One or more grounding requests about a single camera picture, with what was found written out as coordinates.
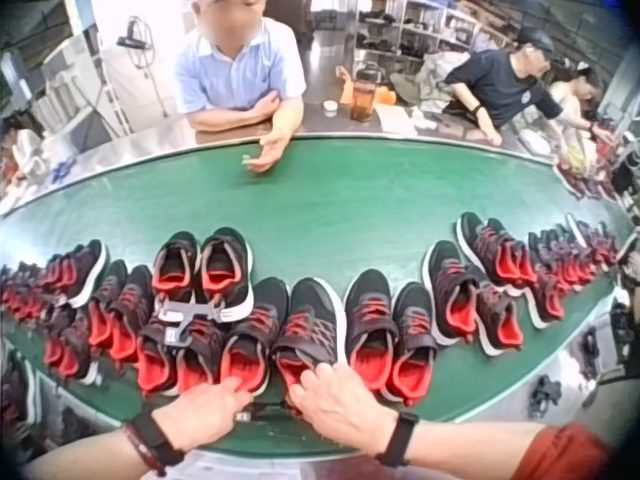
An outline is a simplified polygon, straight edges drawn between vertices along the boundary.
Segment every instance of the polo shirt collar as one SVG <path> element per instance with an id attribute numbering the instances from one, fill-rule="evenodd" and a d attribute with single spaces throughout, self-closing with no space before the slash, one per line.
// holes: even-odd
<path id="1" fill-rule="evenodd" d="M 267 32 L 264 25 L 264 19 L 262 19 L 262 25 L 260 27 L 260 31 L 255 37 L 253 37 L 253 39 L 251 39 L 251 41 L 247 45 L 245 45 L 244 48 L 252 47 L 254 45 L 260 45 L 261 43 L 264 43 L 266 38 L 267 38 Z M 199 57 L 206 57 L 208 55 L 214 54 L 214 49 L 216 52 L 218 52 L 218 49 L 214 45 L 212 45 L 206 38 L 204 38 L 202 35 L 198 36 L 197 51 L 198 51 Z"/>

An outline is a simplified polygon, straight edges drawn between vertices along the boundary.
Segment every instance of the man's left hand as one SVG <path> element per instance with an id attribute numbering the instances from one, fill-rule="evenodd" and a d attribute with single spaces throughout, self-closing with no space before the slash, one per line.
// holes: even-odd
<path id="1" fill-rule="evenodd" d="M 250 158 L 242 163 L 253 173 L 264 173 L 282 158 L 284 149 L 289 145 L 290 139 L 290 135 L 278 130 L 272 130 L 271 133 L 260 139 L 260 145 L 262 146 L 260 157 Z"/>

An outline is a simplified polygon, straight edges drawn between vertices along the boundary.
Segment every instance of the hand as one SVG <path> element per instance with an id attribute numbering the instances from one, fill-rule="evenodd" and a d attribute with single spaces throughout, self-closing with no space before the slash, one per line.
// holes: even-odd
<path id="1" fill-rule="evenodd" d="M 303 372 L 300 383 L 289 396 L 320 435 L 371 456 L 387 449 L 398 414 L 380 405 L 353 369 L 323 363 Z"/>
<path id="2" fill-rule="evenodd" d="M 290 139 L 290 135 L 272 130 L 271 133 L 260 139 L 260 145 L 262 146 L 260 158 L 250 158 L 242 163 L 254 173 L 264 173 L 282 158 L 284 149 L 289 145 Z"/>
<path id="3" fill-rule="evenodd" d="M 198 385 L 174 402 L 154 410 L 152 416 L 176 450 L 189 452 L 224 437 L 233 429 L 235 415 L 252 400 L 236 392 L 237 378 L 220 385 Z"/>
<path id="4" fill-rule="evenodd" d="M 502 136 L 498 133 L 496 128 L 493 126 L 493 122 L 491 121 L 491 117 L 484 108 L 478 110 L 478 126 L 480 130 L 484 132 L 487 136 L 487 140 L 492 145 L 499 147 L 502 145 Z"/>
<path id="5" fill-rule="evenodd" d="M 617 135 L 614 135 L 610 131 L 604 130 L 603 128 L 600 128 L 598 126 L 594 126 L 592 131 L 596 137 L 598 137 L 603 142 L 608 143 L 609 145 L 616 145 L 619 141 Z"/>
<path id="6" fill-rule="evenodd" d="M 280 107 L 280 97 L 278 96 L 278 92 L 272 90 L 255 104 L 253 112 L 265 120 L 271 118 L 273 114 L 276 113 L 276 110 L 278 110 L 278 107 Z"/>

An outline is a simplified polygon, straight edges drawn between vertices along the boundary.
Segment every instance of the black watch strap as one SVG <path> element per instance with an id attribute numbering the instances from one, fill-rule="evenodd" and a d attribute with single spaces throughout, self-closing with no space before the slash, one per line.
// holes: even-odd
<path id="1" fill-rule="evenodd" d="M 398 423 L 391 434 L 391 440 L 387 450 L 376 459 L 387 467 L 400 467 L 406 465 L 405 456 L 413 435 L 413 429 L 420 421 L 417 415 L 408 412 L 398 412 Z"/>
<path id="2" fill-rule="evenodd" d="M 151 416 L 151 410 L 142 410 L 131 420 L 138 438 L 164 466 L 173 467 L 184 460 L 184 452 L 175 450 L 164 432 Z"/>

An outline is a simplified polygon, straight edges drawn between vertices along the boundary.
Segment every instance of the wristwatch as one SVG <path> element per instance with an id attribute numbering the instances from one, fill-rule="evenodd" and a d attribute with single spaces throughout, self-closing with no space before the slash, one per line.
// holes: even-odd
<path id="1" fill-rule="evenodd" d="M 151 416 L 151 410 L 142 410 L 125 423 L 125 434 L 145 464 L 158 476 L 165 475 L 165 467 L 173 467 L 184 460 L 184 452 L 173 448 Z"/>
<path id="2" fill-rule="evenodd" d="M 391 434 L 389 445 L 383 454 L 377 455 L 382 465 L 387 467 L 401 467 L 407 464 L 405 455 L 409 447 L 409 441 L 413 435 L 414 427 L 420 422 L 420 418 L 409 412 L 398 412 L 398 423 Z"/>

